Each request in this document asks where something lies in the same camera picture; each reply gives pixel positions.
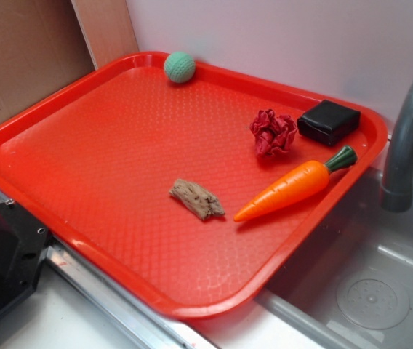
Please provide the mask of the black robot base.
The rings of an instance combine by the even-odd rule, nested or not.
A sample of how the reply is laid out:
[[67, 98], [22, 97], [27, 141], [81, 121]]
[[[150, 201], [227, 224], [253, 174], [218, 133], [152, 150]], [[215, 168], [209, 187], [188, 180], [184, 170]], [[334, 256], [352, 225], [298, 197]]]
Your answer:
[[0, 203], [0, 318], [35, 292], [49, 240], [29, 211]]

